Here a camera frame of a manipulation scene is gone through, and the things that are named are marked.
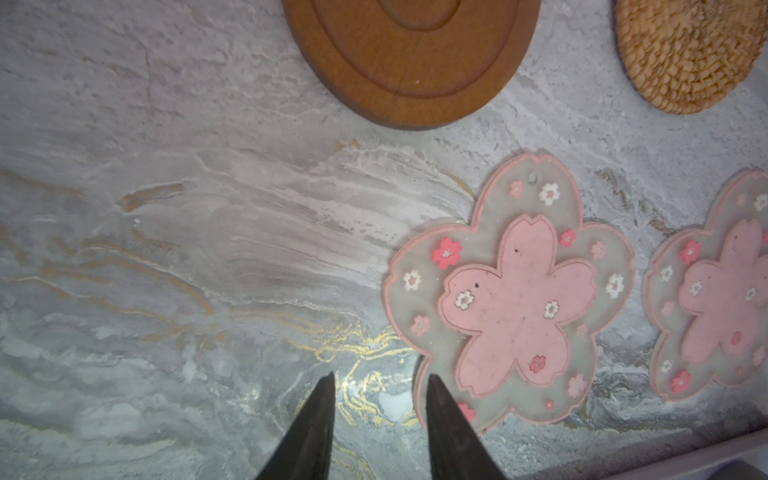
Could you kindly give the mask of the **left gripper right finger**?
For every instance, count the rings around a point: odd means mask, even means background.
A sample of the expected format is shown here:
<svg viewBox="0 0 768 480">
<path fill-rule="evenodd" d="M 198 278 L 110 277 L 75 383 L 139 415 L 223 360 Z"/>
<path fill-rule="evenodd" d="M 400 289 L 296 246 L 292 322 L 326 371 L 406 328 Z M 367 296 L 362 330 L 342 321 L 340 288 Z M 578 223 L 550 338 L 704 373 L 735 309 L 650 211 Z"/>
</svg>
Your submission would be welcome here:
<svg viewBox="0 0 768 480">
<path fill-rule="evenodd" d="M 438 375 L 426 394 L 427 435 L 433 479 L 505 479 Z"/>
</svg>

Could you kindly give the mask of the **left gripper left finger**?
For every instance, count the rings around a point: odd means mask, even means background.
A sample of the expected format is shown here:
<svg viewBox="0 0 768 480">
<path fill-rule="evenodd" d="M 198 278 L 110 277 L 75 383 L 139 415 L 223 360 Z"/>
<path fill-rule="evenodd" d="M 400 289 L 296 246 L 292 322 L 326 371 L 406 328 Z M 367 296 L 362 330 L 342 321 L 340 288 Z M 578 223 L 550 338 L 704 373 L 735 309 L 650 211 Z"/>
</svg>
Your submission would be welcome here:
<svg viewBox="0 0 768 480">
<path fill-rule="evenodd" d="M 317 382 L 257 480 L 328 478 L 335 394 L 335 376 L 329 373 Z"/>
</svg>

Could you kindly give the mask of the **pink flower coaster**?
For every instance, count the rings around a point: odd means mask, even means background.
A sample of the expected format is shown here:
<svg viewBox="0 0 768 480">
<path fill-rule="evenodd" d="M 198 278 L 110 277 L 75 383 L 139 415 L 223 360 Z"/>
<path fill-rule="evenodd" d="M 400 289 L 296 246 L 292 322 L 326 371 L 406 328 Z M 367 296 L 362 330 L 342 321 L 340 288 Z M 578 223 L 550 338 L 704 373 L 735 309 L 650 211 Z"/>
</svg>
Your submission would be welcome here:
<svg viewBox="0 0 768 480">
<path fill-rule="evenodd" d="M 705 223 L 668 238 L 643 284 L 647 318 L 660 330 L 649 364 L 666 401 L 712 382 L 739 386 L 767 364 L 767 174 L 735 175 Z"/>
<path fill-rule="evenodd" d="M 561 161 L 507 161 L 467 223 L 424 230 L 390 261 L 386 314 L 421 356 L 418 419 L 431 376 L 478 433 L 509 415 L 542 424 L 569 416 L 594 382 L 598 334 L 632 291 L 634 260 L 620 230 L 585 218 Z"/>
</svg>

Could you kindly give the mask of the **brown wooden coaster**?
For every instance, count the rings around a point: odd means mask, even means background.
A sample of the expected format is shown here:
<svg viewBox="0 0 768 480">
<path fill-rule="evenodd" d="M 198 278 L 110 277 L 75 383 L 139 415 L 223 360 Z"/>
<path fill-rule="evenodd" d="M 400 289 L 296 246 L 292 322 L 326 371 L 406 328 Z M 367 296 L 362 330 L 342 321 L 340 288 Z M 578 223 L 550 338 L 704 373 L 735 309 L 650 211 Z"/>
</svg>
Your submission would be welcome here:
<svg viewBox="0 0 768 480">
<path fill-rule="evenodd" d="M 427 130 L 489 103 L 522 63 L 537 1 L 286 1 L 310 68 L 342 103 L 390 128 Z"/>
</svg>

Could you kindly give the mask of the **woven rattan coaster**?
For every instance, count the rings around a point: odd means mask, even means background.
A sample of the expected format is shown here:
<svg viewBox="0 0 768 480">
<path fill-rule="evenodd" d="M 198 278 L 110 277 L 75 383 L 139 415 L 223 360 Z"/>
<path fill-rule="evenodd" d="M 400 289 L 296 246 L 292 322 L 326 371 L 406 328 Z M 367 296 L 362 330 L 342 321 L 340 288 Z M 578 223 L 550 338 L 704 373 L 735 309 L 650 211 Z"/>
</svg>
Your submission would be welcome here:
<svg viewBox="0 0 768 480">
<path fill-rule="evenodd" d="M 751 72 L 767 40 L 767 3 L 617 1 L 615 33 L 640 95 L 672 114 L 723 100 Z"/>
</svg>

